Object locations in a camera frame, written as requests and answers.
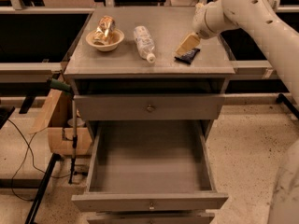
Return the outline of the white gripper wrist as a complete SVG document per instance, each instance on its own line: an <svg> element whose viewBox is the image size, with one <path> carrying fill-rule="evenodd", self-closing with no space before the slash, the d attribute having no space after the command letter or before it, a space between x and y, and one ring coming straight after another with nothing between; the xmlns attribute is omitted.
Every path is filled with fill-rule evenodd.
<svg viewBox="0 0 299 224"><path fill-rule="evenodd" d="M200 38L209 39L217 36L225 30L225 16L221 2L197 3L192 20L194 33L188 34L178 45L177 55L183 55L187 51L196 48L200 44Z"/></svg>

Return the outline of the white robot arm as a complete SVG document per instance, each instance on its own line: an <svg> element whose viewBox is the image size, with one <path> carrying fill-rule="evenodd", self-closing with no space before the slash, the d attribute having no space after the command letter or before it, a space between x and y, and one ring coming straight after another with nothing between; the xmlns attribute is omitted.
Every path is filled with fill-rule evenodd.
<svg viewBox="0 0 299 224"><path fill-rule="evenodd" d="M218 0L198 3L192 32L177 53L195 48L227 30L241 28L255 41L299 103L299 34L276 14L279 0ZM299 224L299 141L284 154L278 167L267 224Z"/></svg>

